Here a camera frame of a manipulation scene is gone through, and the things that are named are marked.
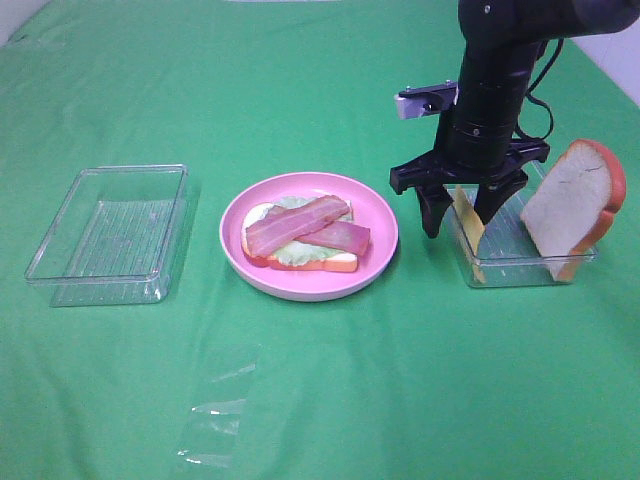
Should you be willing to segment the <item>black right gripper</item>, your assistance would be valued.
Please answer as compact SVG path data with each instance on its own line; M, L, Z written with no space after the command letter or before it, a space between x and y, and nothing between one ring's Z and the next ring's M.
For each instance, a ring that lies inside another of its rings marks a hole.
M479 184L474 203L483 224L524 188L527 174L520 168L533 160L544 162L550 146L541 139L513 139L501 130L472 125L470 132L455 128L454 109L439 115L433 149L390 169L389 183L398 195L416 187L422 228L434 239L453 199L444 184Z

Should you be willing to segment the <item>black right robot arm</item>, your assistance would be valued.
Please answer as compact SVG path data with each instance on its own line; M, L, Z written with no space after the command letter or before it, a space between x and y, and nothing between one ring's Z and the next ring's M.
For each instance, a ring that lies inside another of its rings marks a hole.
M523 166L550 152L516 125L535 62L551 40L622 31L639 17L636 1L462 1L466 40L459 78L407 88L395 97L403 119L438 115L433 148L390 170L396 194L415 190L422 227L439 234L453 199L449 184L475 185L475 211L488 223L528 180Z

